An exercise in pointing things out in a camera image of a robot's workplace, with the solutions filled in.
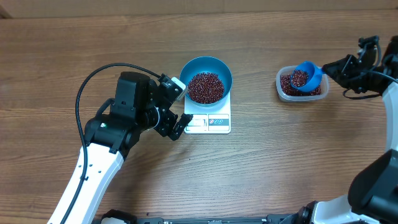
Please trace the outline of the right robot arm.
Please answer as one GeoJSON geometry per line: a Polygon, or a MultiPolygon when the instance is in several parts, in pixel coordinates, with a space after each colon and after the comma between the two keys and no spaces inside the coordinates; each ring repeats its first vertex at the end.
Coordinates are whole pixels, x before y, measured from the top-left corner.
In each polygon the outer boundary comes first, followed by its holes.
{"type": "Polygon", "coordinates": [[[360,38],[358,46],[357,56],[347,55],[322,70],[345,91],[382,97],[385,152],[354,178],[346,195],[308,204],[296,223],[397,223],[397,37],[383,54],[377,36],[360,38]]]}

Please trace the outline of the blue plastic measuring scoop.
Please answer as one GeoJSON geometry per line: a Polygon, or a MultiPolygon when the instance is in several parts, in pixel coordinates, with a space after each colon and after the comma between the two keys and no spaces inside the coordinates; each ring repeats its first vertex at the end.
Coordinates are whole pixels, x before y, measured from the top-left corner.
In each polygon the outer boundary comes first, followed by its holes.
{"type": "Polygon", "coordinates": [[[294,74],[292,73],[290,75],[290,84],[298,91],[311,92],[322,82],[323,71],[313,62],[305,61],[300,65],[297,65],[294,72],[296,71],[302,71],[308,75],[305,84],[302,86],[294,84],[294,74]]]}

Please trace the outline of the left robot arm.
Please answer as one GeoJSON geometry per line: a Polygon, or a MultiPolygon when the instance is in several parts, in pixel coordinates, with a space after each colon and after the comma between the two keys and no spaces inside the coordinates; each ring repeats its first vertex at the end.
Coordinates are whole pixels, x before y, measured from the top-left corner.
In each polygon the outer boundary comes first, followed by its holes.
{"type": "Polygon", "coordinates": [[[187,87],[178,78],[161,75],[157,81],[138,72],[122,72],[114,98],[106,100],[85,125],[72,177],[49,223],[91,223],[113,177],[142,132],[155,129],[177,140],[192,120],[170,111],[187,87]]]}

